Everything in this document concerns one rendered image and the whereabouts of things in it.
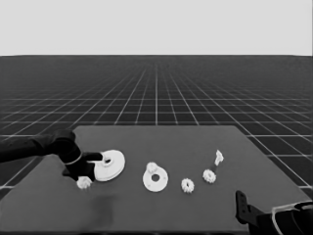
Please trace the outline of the large thick white disc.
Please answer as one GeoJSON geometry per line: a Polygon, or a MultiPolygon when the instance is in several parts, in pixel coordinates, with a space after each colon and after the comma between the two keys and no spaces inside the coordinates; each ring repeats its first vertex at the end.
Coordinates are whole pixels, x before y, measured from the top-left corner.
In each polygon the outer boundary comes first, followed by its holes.
{"type": "Polygon", "coordinates": [[[94,161],[94,174],[97,181],[109,181],[118,177],[125,167],[125,157],[118,150],[101,152],[102,159],[94,161]]]}

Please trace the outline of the small white T-shaped piece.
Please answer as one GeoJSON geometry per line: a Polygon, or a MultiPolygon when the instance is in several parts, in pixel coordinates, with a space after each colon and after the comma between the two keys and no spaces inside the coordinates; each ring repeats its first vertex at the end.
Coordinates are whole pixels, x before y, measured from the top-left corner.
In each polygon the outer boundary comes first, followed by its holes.
{"type": "Polygon", "coordinates": [[[216,151],[216,158],[215,158],[214,164],[216,166],[219,166],[219,164],[222,163],[223,161],[224,161],[223,154],[219,150],[217,150],[216,151]]]}

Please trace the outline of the white round carrier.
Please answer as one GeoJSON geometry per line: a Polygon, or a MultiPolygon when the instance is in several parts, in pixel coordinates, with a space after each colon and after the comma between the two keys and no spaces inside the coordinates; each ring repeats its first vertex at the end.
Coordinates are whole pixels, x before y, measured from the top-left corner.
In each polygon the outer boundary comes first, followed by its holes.
{"type": "Polygon", "coordinates": [[[166,170],[158,165],[157,171],[150,174],[146,170],[143,174],[143,184],[151,192],[160,192],[165,189],[168,183],[168,174],[166,170]]]}

